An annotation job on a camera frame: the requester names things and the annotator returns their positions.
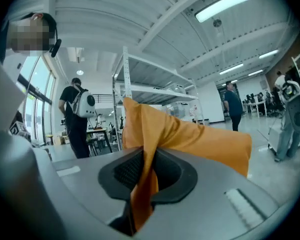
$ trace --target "floor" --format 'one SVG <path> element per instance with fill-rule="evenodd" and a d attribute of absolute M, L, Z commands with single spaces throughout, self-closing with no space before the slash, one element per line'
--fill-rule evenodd
<path fill-rule="evenodd" d="M 242 117 L 239 132 L 248 133 L 252 137 L 247 178 L 282 205 L 296 198 L 300 191 L 300 148 L 293 158 L 280 163 L 274 161 L 274 152 L 268 148 L 268 132 L 270 126 L 280 123 L 281 119 L 274 117 L 258 118 L 255 114 L 247 114 Z M 212 124 L 211 127 L 232 130 L 232 122 Z M 111 144 L 111 148 L 114 152 L 118 150 L 117 145 Z M 76 158 L 69 144 L 50 146 L 49 150 L 53 162 Z M 107 153 L 107 147 L 101 149 L 102 155 Z"/>

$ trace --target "person wearing backpack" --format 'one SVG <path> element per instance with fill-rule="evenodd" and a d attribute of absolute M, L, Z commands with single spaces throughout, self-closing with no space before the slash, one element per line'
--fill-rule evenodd
<path fill-rule="evenodd" d="M 71 148 L 78 159 L 89 157 L 89 147 L 86 141 L 88 119 L 74 114 L 71 108 L 71 104 L 79 94 L 80 88 L 81 80 L 77 77 L 73 78 L 71 86 L 63 90 L 58 105 L 65 117 L 66 133 L 68 134 Z"/>

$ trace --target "orange cloth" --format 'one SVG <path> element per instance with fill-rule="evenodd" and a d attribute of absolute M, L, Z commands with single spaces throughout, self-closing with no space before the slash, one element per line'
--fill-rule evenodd
<path fill-rule="evenodd" d="M 122 133 L 123 147 L 128 149 L 143 146 L 143 171 L 131 193 L 136 230 L 139 230 L 151 215 L 150 197 L 158 192 L 157 177 L 152 169 L 157 147 L 215 160 L 247 176 L 252 150 L 249 134 L 181 121 L 127 97 L 123 105 L 126 116 Z"/>

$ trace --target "railing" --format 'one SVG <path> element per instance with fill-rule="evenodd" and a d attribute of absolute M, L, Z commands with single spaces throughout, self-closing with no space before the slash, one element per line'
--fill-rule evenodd
<path fill-rule="evenodd" d="M 94 97 L 95 103 L 113 103 L 111 94 L 92 94 Z M 115 100 L 118 102 L 120 99 L 118 96 L 115 96 Z"/>

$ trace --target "blue t-shirt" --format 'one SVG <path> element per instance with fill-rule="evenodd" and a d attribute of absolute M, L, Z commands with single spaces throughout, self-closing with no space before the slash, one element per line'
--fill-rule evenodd
<path fill-rule="evenodd" d="M 227 90 L 224 94 L 224 100 L 229 103 L 229 115 L 230 115 L 230 117 L 239 116 L 244 112 L 244 110 L 242 108 L 241 100 L 235 94 L 234 91 Z"/>

